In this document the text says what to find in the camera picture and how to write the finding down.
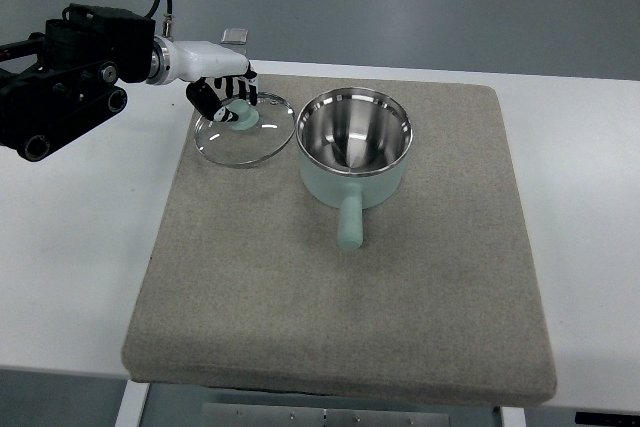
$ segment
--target white table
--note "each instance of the white table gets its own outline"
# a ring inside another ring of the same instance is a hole
[[[640,82],[254,65],[493,87],[556,362],[547,405],[640,412]],[[122,114],[49,159],[0,149],[0,368],[127,376],[120,348],[192,108],[181,82],[124,87]]]

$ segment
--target black cable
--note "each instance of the black cable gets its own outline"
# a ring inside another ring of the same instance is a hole
[[[156,13],[156,10],[158,10],[158,6],[159,5],[160,5],[160,0],[154,0],[153,1],[153,5],[151,6],[151,9],[147,13],[147,15],[145,15],[145,17],[147,19],[150,19],[151,17],[153,17],[153,15]],[[167,0],[167,14],[173,14],[173,1],[172,0]]]

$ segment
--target saucepan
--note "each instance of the saucepan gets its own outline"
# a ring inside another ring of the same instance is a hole
[[[320,202],[340,209],[343,250],[363,243],[362,209],[387,200],[407,167],[409,116],[388,95],[361,87],[325,92],[296,119],[300,175]]]

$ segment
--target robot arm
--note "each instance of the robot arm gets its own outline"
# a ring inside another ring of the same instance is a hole
[[[39,161],[120,113],[127,94],[115,83],[165,85],[191,82],[187,97],[210,120],[234,121],[206,78],[237,78],[239,97],[257,101],[257,75],[247,58],[210,42],[170,38],[171,0],[165,36],[154,36],[151,19],[124,9],[71,4],[45,33],[0,46],[0,62],[29,55],[37,61],[20,73],[0,69],[0,144]]]

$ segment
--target gray felt pad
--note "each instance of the gray felt pad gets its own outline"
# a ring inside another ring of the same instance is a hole
[[[527,406],[556,377],[500,106],[483,86],[264,75],[298,112],[370,87],[415,136],[361,249],[298,174],[295,138],[229,169],[192,132],[123,348],[144,382]]]

